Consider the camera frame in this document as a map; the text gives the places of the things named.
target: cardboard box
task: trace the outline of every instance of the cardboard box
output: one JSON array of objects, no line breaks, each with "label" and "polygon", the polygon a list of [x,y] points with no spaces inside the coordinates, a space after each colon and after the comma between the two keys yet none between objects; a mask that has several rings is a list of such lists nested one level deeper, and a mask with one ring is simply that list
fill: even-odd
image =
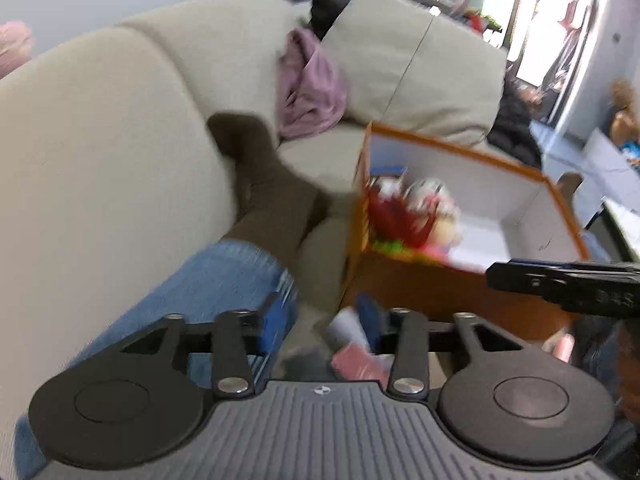
[{"label": "cardboard box", "polygon": [[[462,241],[446,263],[410,251],[388,255],[369,239],[366,183],[371,166],[405,166],[407,182],[439,178],[460,208]],[[573,318],[556,305],[486,286],[484,271],[511,258],[587,259],[578,226],[555,186],[539,171],[437,139],[370,124],[356,170],[348,264],[341,306],[368,292],[387,308],[430,319],[475,312],[527,340],[543,340]]]}]

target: pink pillow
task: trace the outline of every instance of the pink pillow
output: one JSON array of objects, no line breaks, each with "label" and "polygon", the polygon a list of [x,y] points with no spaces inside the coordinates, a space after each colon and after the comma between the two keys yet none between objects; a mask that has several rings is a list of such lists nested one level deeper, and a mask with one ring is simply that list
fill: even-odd
[{"label": "pink pillow", "polygon": [[33,39],[23,22],[0,25],[0,78],[31,59]]}]

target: logo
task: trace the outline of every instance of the logo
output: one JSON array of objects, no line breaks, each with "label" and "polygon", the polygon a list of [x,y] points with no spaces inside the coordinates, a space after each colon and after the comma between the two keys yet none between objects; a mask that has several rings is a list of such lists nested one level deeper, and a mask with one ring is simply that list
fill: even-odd
[{"label": "logo", "polygon": [[314,388],[314,393],[318,395],[327,395],[331,393],[331,388],[324,386],[324,384],[322,386],[316,386]]}]

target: blue object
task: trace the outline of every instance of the blue object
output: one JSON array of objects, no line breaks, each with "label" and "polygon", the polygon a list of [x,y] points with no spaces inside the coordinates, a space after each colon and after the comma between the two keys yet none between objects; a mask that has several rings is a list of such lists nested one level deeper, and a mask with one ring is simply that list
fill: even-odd
[{"label": "blue object", "polygon": [[[270,352],[280,347],[296,321],[297,294],[292,278],[277,260],[254,245],[222,240],[187,260],[173,276],[94,339],[68,367],[167,314],[183,314],[189,323],[210,322],[227,310],[257,310],[274,291],[279,292],[278,303],[274,312],[270,311],[268,336],[264,338],[264,348]],[[252,369],[258,371],[258,358],[250,361]],[[210,387],[210,354],[192,354],[188,375],[196,384]],[[14,452],[21,480],[32,478],[46,465],[26,415],[15,426]]]},{"label": "blue object", "polygon": [[404,166],[372,166],[369,170],[369,176],[381,176],[381,175],[400,176],[405,173],[406,173],[406,167]]},{"label": "blue object", "polygon": [[640,146],[637,142],[625,142],[620,148],[629,165],[640,173]]},{"label": "blue object", "polygon": [[369,347],[372,354],[380,353],[380,340],[382,339],[382,330],[380,327],[382,307],[376,301],[364,292],[359,292],[356,296],[356,312],[362,329],[364,330]]}]

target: ribbed surface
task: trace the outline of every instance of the ribbed surface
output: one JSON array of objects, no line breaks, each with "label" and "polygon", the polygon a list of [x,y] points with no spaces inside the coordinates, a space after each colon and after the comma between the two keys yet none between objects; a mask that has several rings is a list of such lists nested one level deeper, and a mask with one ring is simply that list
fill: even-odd
[{"label": "ribbed surface", "polygon": [[184,448],[128,471],[49,465],[39,480],[605,480],[593,463],[556,472],[482,462],[450,441],[423,405],[397,402],[373,383],[268,383],[226,402]]}]

